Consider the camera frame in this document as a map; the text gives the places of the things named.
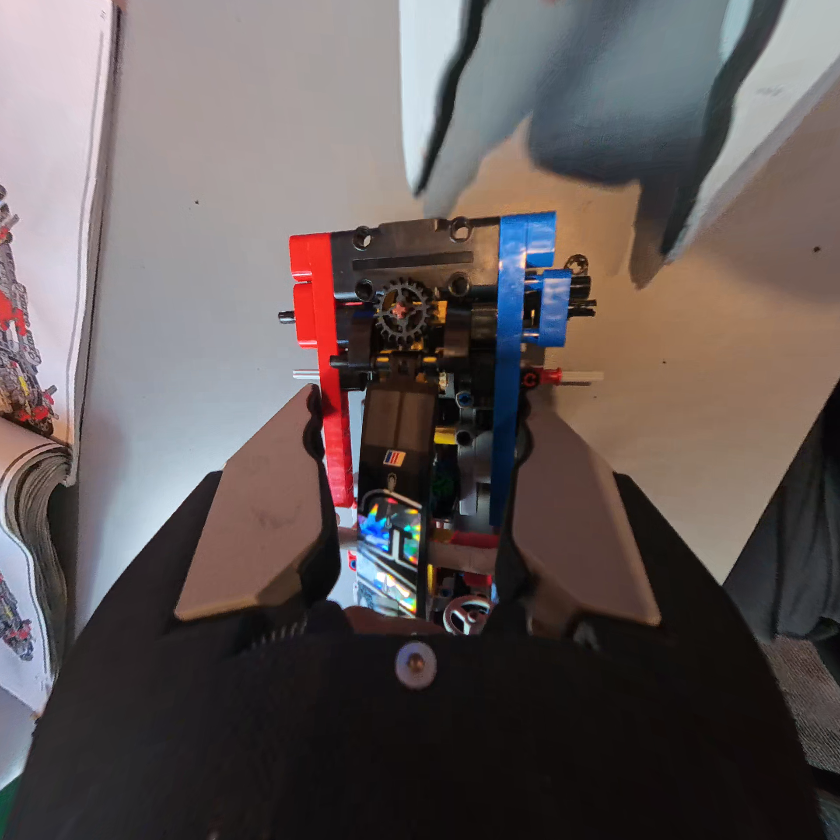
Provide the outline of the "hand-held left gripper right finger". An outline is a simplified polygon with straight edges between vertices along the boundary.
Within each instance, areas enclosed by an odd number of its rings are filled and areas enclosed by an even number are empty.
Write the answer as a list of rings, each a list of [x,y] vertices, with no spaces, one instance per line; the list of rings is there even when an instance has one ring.
[[[612,468],[553,410],[531,408],[496,560],[499,606],[525,627],[603,616],[658,627],[662,614]]]

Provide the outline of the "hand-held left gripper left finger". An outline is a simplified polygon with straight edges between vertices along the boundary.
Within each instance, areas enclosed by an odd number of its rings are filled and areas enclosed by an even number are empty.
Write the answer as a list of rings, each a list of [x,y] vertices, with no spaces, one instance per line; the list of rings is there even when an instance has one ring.
[[[340,576],[320,390],[305,385],[226,462],[175,606],[197,621],[326,598]]]

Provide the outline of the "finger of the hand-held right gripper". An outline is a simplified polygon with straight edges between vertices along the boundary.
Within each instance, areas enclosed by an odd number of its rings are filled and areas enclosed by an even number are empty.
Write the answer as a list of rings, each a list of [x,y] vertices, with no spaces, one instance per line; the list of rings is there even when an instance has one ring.
[[[415,197],[432,178],[487,6],[487,1],[399,3],[402,147],[407,184]]]
[[[660,252],[677,259],[838,79],[839,2],[753,2],[710,91],[696,168]]]

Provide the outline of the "toy brick car chassis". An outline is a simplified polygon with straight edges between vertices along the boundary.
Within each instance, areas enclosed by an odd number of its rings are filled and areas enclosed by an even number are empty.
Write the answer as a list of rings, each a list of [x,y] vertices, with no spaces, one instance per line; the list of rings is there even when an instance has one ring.
[[[426,218],[289,239],[297,341],[317,352],[325,467],[351,509],[357,602],[477,635],[525,395],[588,386],[549,367],[591,318],[589,263],[555,268],[556,214]]]

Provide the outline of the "toy building instruction booklet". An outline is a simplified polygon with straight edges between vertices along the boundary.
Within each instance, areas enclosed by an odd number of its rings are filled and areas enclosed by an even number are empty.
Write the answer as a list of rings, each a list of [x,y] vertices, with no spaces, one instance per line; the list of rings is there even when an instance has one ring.
[[[49,499],[77,478],[121,9],[2,2],[2,689],[46,705],[67,639]]]

